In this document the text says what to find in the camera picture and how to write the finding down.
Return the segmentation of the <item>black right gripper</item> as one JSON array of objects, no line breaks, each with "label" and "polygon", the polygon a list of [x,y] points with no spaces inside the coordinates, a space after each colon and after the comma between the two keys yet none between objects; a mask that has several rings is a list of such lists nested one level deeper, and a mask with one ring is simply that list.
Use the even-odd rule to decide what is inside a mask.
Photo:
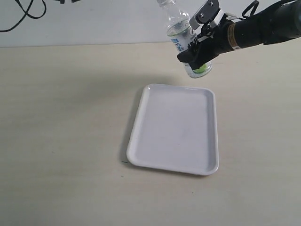
[{"label": "black right gripper", "polygon": [[197,39],[193,41],[187,50],[177,55],[181,63],[187,63],[192,70],[196,70],[218,57],[220,54],[232,51],[228,42],[227,29],[233,22],[221,20],[217,25],[211,25],[208,21],[201,26]]}]

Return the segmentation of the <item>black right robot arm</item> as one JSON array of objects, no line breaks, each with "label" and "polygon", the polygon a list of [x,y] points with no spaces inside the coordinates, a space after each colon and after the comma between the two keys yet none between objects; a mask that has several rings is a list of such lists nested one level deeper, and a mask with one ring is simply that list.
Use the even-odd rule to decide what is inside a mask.
[{"label": "black right robot arm", "polygon": [[280,0],[259,13],[254,0],[242,13],[233,16],[221,10],[219,1],[208,0],[190,19],[201,32],[177,58],[196,70],[220,54],[257,45],[286,42],[301,36],[301,2]]}]

